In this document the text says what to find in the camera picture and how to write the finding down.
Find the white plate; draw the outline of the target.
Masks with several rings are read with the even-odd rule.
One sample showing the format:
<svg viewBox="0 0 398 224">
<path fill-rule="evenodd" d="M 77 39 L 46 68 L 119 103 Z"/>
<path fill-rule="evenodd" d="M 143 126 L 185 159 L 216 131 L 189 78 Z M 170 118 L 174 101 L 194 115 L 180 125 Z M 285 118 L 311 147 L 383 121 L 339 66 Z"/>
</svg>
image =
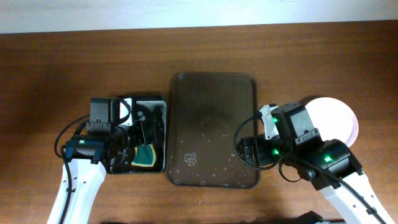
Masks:
<svg viewBox="0 0 398 224">
<path fill-rule="evenodd" d="M 305 105 L 312 123 L 323 141 L 340 140 L 351 147 L 359 134 L 358 119 L 344 102 L 331 97 L 320 97 Z"/>
</svg>

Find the green yellow sponge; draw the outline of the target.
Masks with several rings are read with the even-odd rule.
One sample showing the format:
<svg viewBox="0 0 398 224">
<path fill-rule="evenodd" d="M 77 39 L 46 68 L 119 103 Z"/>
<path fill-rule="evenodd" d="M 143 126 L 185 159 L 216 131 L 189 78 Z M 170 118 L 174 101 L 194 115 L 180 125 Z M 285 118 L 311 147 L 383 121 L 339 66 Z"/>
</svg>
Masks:
<svg viewBox="0 0 398 224">
<path fill-rule="evenodd" d="M 136 167 L 153 167 L 156 162 L 156 153 L 152 144 L 134 148 L 135 157 L 131 162 Z"/>
</svg>

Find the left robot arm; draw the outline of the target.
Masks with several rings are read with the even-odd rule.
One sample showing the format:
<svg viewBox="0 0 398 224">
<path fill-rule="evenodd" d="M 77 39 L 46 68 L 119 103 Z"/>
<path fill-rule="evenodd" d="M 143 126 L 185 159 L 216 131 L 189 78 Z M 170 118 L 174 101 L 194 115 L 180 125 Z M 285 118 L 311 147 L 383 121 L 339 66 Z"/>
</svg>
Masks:
<svg viewBox="0 0 398 224">
<path fill-rule="evenodd" d="M 93 98 L 74 121 L 69 141 L 54 144 L 62 158 L 60 187 L 48 223 L 87 223 L 106 175 L 165 170 L 167 103 L 160 98 Z"/>
</svg>

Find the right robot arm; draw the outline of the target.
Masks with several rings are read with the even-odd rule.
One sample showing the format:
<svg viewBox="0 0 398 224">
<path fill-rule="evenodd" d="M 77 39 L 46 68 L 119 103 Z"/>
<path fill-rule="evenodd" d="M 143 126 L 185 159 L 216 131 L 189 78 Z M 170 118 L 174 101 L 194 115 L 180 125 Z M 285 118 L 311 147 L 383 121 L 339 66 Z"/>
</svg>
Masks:
<svg viewBox="0 0 398 224">
<path fill-rule="evenodd" d="M 264 133 L 233 138 L 235 153 L 245 165 L 257 170 L 293 167 L 346 223 L 393 222 L 350 148 L 337 139 L 322 140 L 304 105 L 264 105 L 249 121 L 260 121 Z"/>
</svg>

